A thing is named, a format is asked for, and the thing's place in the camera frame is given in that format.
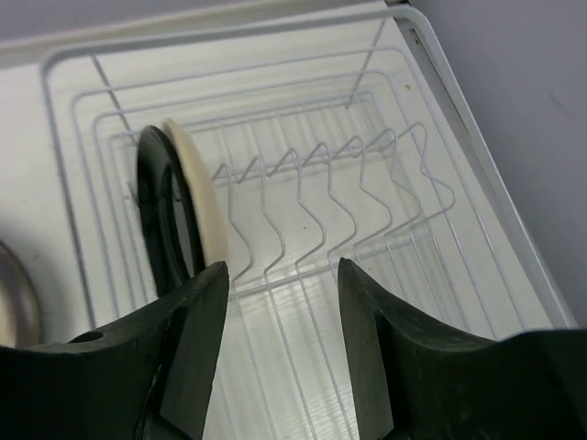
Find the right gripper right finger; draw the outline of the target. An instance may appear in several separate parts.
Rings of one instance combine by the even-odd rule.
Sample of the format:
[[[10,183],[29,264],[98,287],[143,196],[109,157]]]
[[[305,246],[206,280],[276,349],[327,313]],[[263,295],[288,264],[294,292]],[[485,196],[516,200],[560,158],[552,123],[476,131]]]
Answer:
[[[340,321],[363,439],[583,439],[586,333],[476,336],[338,264]]]

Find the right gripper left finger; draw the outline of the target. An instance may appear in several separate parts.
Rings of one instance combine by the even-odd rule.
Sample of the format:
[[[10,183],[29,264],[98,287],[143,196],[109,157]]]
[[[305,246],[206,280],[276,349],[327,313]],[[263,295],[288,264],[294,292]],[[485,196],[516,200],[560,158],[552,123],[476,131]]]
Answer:
[[[227,315],[228,270],[61,344],[1,351],[4,439],[200,439]]]

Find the cream plate with black spot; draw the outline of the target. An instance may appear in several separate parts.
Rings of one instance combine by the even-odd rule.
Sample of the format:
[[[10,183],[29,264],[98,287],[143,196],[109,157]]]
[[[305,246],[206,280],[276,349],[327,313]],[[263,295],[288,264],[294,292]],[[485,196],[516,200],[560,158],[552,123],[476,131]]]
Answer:
[[[175,147],[192,197],[205,264],[227,261],[227,229],[205,161],[186,129],[170,118],[163,121],[162,128]]]

